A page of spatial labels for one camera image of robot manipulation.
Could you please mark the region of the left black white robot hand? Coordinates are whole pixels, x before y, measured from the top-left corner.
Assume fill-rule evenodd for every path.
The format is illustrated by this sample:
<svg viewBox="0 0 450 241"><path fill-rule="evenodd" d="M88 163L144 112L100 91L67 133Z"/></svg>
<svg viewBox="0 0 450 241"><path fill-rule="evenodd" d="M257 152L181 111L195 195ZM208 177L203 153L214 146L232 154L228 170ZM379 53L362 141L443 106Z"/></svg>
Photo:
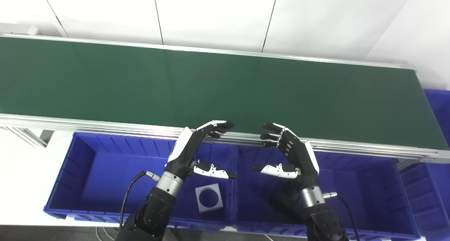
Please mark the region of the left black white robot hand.
<svg viewBox="0 0 450 241"><path fill-rule="evenodd" d="M193 173L206 177L235 179L236 173L233 171L222 169L209 162L194 161L194 155L206 136L219 139L233 127L234 124L226 120L209 121L195 131L185 127L175 142L164 171L174 174L183 181Z"/></svg>

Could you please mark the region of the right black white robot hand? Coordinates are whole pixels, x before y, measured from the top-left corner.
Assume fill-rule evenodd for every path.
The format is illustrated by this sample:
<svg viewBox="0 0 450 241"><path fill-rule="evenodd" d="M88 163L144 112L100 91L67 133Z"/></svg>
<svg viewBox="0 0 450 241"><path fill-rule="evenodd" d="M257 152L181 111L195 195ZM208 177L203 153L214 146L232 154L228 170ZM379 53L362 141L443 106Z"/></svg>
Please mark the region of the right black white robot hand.
<svg viewBox="0 0 450 241"><path fill-rule="evenodd" d="M255 163L253 170L279 178L294 179L299 190L319 187L320 168L309 141L301 139L286 126L267 123L263 128L270 133L260 135L265 148L276 148L287 158L287 163Z"/></svg>

